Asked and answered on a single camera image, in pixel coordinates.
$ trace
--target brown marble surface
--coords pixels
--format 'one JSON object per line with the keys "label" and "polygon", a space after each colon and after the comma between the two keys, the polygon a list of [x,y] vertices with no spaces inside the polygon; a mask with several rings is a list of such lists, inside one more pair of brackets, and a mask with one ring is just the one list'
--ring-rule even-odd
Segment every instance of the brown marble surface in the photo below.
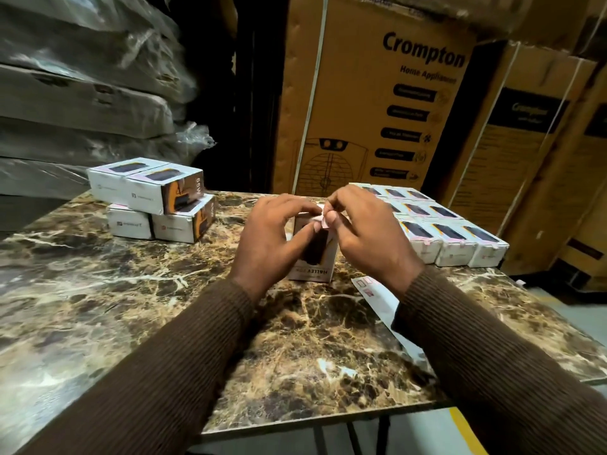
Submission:
{"label": "brown marble surface", "polygon": [[[0,454],[224,276],[256,198],[219,194],[217,222],[194,245],[113,238],[104,206],[87,194],[1,242]],[[500,271],[444,272],[580,380],[607,380],[607,350]],[[270,290],[205,434],[445,405],[427,364],[359,296],[358,275],[340,255],[331,284]]]}

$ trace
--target left hand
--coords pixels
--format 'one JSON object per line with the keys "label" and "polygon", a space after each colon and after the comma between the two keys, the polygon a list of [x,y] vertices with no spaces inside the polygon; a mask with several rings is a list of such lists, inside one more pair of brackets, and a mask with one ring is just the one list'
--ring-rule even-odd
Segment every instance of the left hand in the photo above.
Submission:
{"label": "left hand", "polygon": [[319,222],[311,222],[287,241],[286,222],[300,212],[320,215],[322,209],[312,201],[287,194],[259,198],[253,207],[228,278],[243,288],[254,303],[291,271],[320,230]]}

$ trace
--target hand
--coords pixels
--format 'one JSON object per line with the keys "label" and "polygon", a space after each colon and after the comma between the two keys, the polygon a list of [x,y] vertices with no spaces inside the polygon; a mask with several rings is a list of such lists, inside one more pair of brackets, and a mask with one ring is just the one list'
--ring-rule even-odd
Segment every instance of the hand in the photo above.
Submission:
{"label": "hand", "polygon": [[344,257],[397,297],[424,269],[390,206],[368,191],[356,185],[340,188],[327,198],[323,214]]}
{"label": "hand", "polygon": [[245,223],[228,278],[243,288],[255,303],[291,271],[321,229],[319,222],[308,223],[287,241],[286,222],[300,212],[320,215],[322,209],[316,203],[293,195],[262,197]]}

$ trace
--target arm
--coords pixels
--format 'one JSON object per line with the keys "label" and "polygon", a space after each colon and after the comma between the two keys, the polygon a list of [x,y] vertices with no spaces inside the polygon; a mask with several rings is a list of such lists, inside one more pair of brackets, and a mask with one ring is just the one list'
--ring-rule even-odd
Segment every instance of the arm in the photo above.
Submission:
{"label": "arm", "polygon": [[607,452],[605,399],[426,268],[385,203],[348,185],[324,211],[346,259],[398,297],[393,329],[421,346],[487,451]]}
{"label": "arm", "polygon": [[303,211],[321,213],[291,195],[258,200],[228,279],[202,290],[19,453],[183,454],[204,427],[255,303],[287,275],[320,228],[309,224],[287,242],[286,221]]}

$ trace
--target brown ribbed sleeve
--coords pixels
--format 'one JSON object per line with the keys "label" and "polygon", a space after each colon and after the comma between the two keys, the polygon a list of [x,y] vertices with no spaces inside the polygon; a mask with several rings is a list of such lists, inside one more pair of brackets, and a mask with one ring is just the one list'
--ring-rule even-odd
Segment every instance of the brown ribbed sleeve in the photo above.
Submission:
{"label": "brown ribbed sleeve", "polygon": [[211,284],[19,453],[184,453],[253,308],[233,282]]}
{"label": "brown ribbed sleeve", "polygon": [[607,401],[428,267],[392,328],[424,350],[490,454],[607,453]]}

